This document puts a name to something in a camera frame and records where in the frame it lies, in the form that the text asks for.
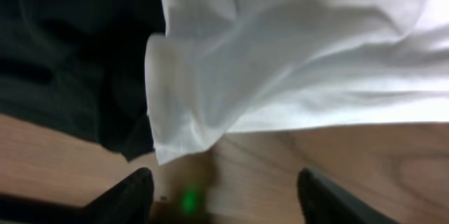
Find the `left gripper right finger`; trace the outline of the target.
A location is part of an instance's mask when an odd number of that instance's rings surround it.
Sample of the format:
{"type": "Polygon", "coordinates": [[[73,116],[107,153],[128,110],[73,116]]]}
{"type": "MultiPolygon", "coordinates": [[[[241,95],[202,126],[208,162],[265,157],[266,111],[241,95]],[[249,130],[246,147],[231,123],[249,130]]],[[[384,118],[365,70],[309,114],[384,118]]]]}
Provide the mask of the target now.
{"type": "Polygon", "coordinates": [[[313,168],[299,172],[297,196],[306,224],[397,224],[313,168]]]}

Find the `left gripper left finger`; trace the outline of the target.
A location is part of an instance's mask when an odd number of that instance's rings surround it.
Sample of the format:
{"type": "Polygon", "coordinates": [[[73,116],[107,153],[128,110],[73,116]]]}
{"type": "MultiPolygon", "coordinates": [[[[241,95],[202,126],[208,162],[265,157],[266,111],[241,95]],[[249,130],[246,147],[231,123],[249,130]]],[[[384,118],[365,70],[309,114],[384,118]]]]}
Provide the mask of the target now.
{"type": "Polygon", "coordinates": [[[82,223],[147,224],[154,201],[154,181],[140,168],[82,208],[82,223]]]}

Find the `white t-shirt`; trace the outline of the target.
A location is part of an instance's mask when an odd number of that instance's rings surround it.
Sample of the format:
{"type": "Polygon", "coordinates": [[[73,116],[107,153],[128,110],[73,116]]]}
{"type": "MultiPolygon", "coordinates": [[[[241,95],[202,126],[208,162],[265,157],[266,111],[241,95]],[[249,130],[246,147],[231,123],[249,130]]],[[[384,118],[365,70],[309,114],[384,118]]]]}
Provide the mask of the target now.
{"type": "Polygon", "coordinates": [[[448,0],[161,0],[156,157],[226,133],[448,120],[448,0]]]}

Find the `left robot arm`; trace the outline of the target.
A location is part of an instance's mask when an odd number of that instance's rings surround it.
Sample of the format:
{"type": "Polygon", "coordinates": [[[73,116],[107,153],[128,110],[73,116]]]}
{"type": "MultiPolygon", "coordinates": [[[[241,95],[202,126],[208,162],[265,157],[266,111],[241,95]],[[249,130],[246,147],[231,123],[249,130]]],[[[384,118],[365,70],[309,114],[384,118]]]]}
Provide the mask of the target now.
{"type": "MultiPolygon", "coordinates": [[[[394,220],[355,197],[319,171],[302,169],[297,198],[306,224],[394,224],[394,220]]],[[[212,223],[206,195],[187,188],[180,201],[157,204],[148,168],[140,168],[88,203],[76,208],[48,202],[1,196],[2,223],[212,223]]]]}

